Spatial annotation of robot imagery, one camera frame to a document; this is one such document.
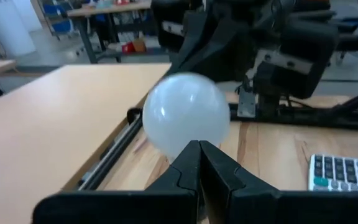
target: calculator keypad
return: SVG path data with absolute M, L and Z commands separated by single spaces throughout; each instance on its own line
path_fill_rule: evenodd
M 358 159 L 314 155 L 310 190 L 358 191 Z

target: balloon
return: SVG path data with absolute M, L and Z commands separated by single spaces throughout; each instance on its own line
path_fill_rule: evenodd
M 147 96 L 143 126 L 149 141 L 172 163 L 191 140 L 219 146 L 230 126 L 225 94 L 197 73 L 163 79 Z

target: floor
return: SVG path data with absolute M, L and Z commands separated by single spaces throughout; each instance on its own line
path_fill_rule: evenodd
M 352 14 L 349 9 L 342 9 L 336 4 L 341 1 L 350 0 L 331 0 L 333 8 L 340 9 L 338 16 L 342 17 L 346 14 Z M 31 37 L 37 48 L 37 51 L 18 58 L 18 65 L 20 66 L 61 66 L 66 64 L 86 64 L 89 63 L 85 52 L 81 51 L 83 48 L 82 41 L 78 34 L 72 35 L 70 38 L 63 36 L 61 40 L 52 37 L 47 28 L 37 30 L 31 33 Z M 98 46 L 98 39 L 94 35 L 91 42 Z M 148 43 L 155 45 L 156 38 L 148 39 Z M 350 54 L 345 56 L 343 63 L 337 65 L 335 63 L 335 55 L 333 56 L 332 65 L 328 67 L 323 75 L 323 80 L 330 82 L 320 82 L 315 95 L 356 95 L 358 94 L 358 58 Z M 159 56 L 131 56 L 122 58 L 123 63 L 152 63 L 152 62 L 169 62 L 166 55 Z M 116 63 L 112 58 L 106 58 L 100 63 Z M 0 77 L 0 87 L 6 92 L 12 91 L 26 83 L 31 82 L 35 78 L 28 77 Z M 233 91 L 237 86 L 236 83 L 224 83 L 220 87 L 225 91 Z

